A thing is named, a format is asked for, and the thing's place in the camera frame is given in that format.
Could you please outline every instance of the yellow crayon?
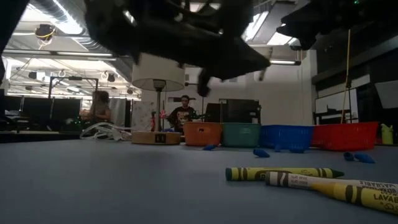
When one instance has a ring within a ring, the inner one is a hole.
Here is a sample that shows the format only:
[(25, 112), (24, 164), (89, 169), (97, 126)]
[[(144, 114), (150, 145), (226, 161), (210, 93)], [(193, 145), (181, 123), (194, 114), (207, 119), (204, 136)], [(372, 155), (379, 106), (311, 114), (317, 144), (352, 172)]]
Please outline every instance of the yellow crayon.
[(314, 177), (336, 178), (343, 172), (329, 168), (231, 167), (225, 169), (226, 180), (265, 180), (269, 171), (302, 174)]
[(338, 200), (398, 215), (398, 194), (340, 183), (316, 183), (312, 188)]

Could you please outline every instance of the plastic bin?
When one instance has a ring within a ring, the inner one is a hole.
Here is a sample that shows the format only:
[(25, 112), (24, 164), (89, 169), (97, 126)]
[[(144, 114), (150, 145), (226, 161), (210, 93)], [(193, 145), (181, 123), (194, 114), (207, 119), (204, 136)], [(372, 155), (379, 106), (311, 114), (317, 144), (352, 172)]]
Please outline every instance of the plastic bin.
[(311, 145), (312, 134), (312, 126), (263, 126), (261, 127), (260, 145), (275, 150), (304, 151)]
[(223, 123), (223, 146), (257, 147), (259, 145), (260, 124)]
[(315, 128), (320, 148), (333, 151), (373, 149), (378, 122), (328, 124)]
[(187, 122), (184, 124), (185, 144), (187, 146), (218, 146), (221, 141), (220, 123)]

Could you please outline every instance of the blue table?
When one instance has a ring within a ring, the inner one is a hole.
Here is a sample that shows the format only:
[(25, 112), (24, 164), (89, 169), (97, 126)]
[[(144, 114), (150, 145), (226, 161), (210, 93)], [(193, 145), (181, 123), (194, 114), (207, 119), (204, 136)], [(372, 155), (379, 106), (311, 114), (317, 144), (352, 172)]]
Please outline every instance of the blue table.
[(345, 178), (398, 183), (398, 149), (378, 146), (376, 164), (342, 153), (275, 153), (141, 146), (129, 142), (0, 144), (0, 223), (396, 223), (398, 217), (316, 192), (227, 182), (225, 167), (329, 167)]

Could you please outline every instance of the black t-shirt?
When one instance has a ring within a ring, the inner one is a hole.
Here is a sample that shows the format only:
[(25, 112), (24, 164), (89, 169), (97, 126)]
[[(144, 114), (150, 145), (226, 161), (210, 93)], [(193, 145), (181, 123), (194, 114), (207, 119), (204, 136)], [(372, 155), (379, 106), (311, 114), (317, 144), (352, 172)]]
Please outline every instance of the black t-shirt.
[(193, 114), (195, 110), (192, 107), (183, 108), (182, 106), (175, 108), (170, 114), (168, 120), (174, 125), (174, 130), (176, 132), (183, 132), (183, 125), (187, 121), (192, 121), (190, 115)]

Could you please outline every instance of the teal bin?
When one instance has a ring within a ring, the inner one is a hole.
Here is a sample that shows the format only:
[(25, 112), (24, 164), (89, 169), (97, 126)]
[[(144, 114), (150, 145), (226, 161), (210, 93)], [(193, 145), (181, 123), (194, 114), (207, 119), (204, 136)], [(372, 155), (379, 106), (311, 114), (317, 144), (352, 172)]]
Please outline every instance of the teal bin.
[(257, 147), (260, 124), (223, 123), (222, 145), (226, 147)]

